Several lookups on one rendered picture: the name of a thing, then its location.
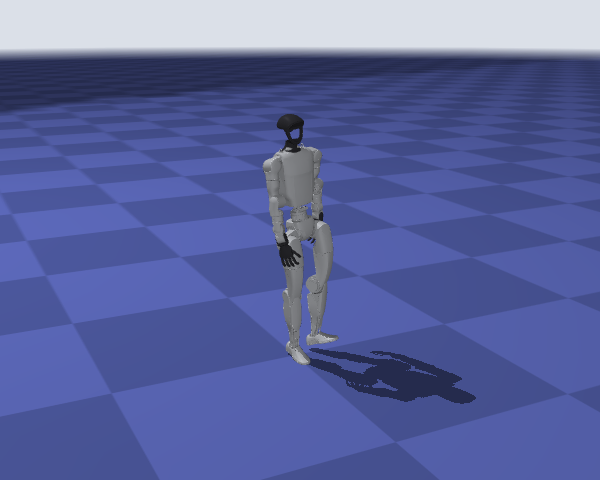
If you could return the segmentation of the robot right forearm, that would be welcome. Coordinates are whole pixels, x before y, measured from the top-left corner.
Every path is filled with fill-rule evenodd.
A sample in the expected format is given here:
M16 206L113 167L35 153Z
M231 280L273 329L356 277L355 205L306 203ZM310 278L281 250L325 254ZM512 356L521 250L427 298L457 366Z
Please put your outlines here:
M283 211L281 209L278 210L278 205L278 199L276 197L272 197L269 202L269 212L270 216L272 217L272 224L274 225L273 232L275 234L276 241L280 244L285 242L285 226L283 225Z

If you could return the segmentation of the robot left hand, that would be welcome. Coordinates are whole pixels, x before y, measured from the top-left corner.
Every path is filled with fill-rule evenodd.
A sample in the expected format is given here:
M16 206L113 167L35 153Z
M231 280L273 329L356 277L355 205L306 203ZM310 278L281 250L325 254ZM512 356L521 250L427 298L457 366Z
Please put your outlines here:
M318 219L314 219L314 221L316 221ZM319 214L319 221L323 221L323 212L320 212ZM307 241L310 241L312 238L310 237ZM310 243L313 243L316 239L313 238L313 240ZM314 244L313 244L314 245Z

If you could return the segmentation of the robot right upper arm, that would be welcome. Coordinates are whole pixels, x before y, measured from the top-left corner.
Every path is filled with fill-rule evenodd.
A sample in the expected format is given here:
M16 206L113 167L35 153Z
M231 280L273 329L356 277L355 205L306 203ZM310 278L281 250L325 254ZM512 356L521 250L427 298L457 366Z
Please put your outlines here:
M283 195L279 195L279 172L282 168L281 157L275 156L263 163L263 171L266 176L266 185L269 195L269 202L272 197L278 199L278 208L283 208L286 204L286 199Z

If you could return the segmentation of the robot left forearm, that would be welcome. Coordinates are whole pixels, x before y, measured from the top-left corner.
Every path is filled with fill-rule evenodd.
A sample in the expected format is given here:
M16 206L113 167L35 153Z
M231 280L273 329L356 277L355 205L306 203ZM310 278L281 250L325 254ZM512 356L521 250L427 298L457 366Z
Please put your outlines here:
M322 187L323 188L323 187ZM312 209L312 216L314 219L318 219L319 220L319 214L320 212L323 212L323 205L322 205L322 189L317 192L314 193L313 192L313 197L312 197L312 201L311 201L311 209Z

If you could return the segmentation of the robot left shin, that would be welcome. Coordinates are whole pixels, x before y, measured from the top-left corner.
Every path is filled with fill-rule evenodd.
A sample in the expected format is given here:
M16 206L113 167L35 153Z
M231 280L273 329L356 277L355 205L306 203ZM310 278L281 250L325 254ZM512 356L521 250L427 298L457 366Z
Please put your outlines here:
M323 315L326 307L327 299L327 282L324 284L323 290L318 293L308 293L307 302L311 317L311 336L318 335L321 330ZM315 335L316 333L316 335ZM314 336L313 336L314 334Z

